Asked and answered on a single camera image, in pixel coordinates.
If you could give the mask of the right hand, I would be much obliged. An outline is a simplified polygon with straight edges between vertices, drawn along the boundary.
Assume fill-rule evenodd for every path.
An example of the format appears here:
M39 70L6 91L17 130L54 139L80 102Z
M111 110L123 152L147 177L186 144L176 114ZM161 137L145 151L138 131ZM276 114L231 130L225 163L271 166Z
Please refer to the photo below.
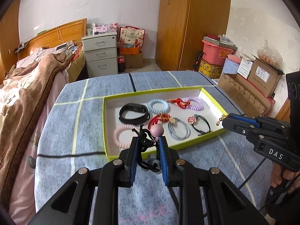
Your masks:
M283 179L293 180L297 175L299 175L299 172L291 172L290 170L283 170L283 168L279 164L273 163L270 186L276 188L278 185L281 184ZM296 189L299 189L299 186L300 186L300 179L298 177L296 181L294 181L294 183L292 184L292 187L290 188L288 193L290 194Z

